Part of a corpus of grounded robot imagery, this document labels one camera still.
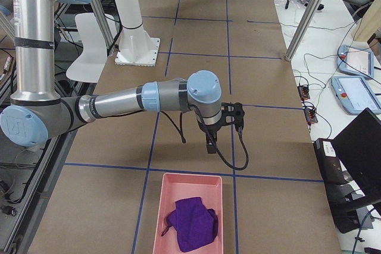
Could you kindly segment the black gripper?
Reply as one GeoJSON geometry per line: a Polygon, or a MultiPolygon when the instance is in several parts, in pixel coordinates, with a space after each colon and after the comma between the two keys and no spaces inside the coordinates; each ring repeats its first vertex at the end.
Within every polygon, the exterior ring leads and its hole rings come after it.
{"type": "Polygon", "coordinates": [[[204,118],[199,118],[198,125],[201,131],[205,133],[207,152],[209,154],[217,153],[215,142],[215,140],[217,140],[217,132],[226,125],[226,120],[221,117],[216,123],[208,125],[204,118]]]}

